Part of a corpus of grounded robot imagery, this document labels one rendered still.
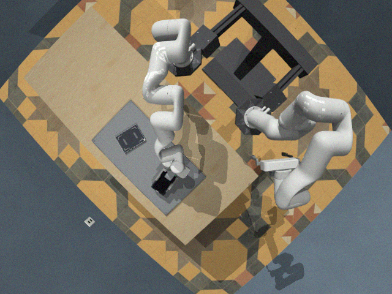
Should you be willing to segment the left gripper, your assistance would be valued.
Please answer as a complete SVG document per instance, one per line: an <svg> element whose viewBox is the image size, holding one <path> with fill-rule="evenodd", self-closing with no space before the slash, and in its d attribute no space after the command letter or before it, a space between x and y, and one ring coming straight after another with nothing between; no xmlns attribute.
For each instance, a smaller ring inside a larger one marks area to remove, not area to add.
<svg viewBox="0 0 392 294"><path fill-rule="evenodd" d="M292 169L295 169L300 164L300 159L293 157L292 155L288 155L288 153L283 153L282 156L291 157L291 158L284 158L284 159L271 159L271 160L261 160L258 161L255 158L255 155L251 155L250 158L255 160L256 166L260 165L260 169L264 172L278 172L278 173L286 173L290 172Z"/></svg>

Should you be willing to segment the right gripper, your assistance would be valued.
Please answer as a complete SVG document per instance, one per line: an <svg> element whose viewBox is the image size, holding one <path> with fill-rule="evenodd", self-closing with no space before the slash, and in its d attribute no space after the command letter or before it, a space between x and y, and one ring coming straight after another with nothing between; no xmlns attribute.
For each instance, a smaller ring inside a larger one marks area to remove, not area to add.
<svg viewBox="0 0 392 294"><path fill-rule="evenodd" d="M171 163L172 163L172 161L163 163L163 165L166 166L167 169L166 169L166 168L163 168L163 169L162 169L162 171L159 173L159 175L158 175L157 178L155 179L156 181L159 179L159 177L161 176L161 173L162 173L163 171L166 172L167 170L170 169ZM178 175L180 178L185 178L185 177L187 176L187 174L190 172L190 168L189 168L187 165L185 165L185 164L184 164L184 166L185 166L185 170L183 170L183 171L182 171L181 173L179 173L179 174L175 174L176 176ZM175 179L178 180L178 177L176 177ZM174 185L174 183L176 182L176 180L174 180L174 182L170 184L170 186L168 187L168 190L171 189L171 187Z"/></svg>

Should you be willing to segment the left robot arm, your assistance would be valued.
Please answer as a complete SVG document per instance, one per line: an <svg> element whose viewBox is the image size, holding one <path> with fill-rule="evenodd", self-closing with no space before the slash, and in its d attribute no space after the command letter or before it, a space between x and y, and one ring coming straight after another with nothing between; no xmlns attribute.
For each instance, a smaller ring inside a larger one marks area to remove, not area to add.
<svg viewBox="0 0 392 294"><path fill-rule="evenodd" d="M265 108L249 108L244 114L244 122L246 126L264 133L270 140L298 140L312 131L316 122L332 123L333 131L314 134L300 165L293 171L269 171L270 177L274 177L274 199L279 209L288 210L306 205L311 195L304 187L322 176L333 156L346 156L352 149L350 107L344 100L303 91L280 114L279 119L267 114L270 108L264 111Z"/></svg>

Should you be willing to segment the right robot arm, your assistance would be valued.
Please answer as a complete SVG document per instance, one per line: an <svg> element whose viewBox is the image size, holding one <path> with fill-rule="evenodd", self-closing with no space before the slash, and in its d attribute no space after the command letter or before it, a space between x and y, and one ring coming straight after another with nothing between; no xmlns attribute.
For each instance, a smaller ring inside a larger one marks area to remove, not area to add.
<svg viewBox="0 0 392 294"><path fill-rule="evenodd" d="M192 62L192 49L196 45L190 44L191 24L184 18L157 21L151 32L157 42L152 47L148 72L143 82L143 98L150 104L173 105L173 112L157 111L150 117L158 138L154 145L156 156L162 163L173 161L164 176L171 181L175 180L175 174L185 170L183 147L175 145L164 148L174 140L174 131L183 126L184 90L178 85L159 83L167 76L170 64L177 63L174 64L176 67L186 67Z"/></svg>

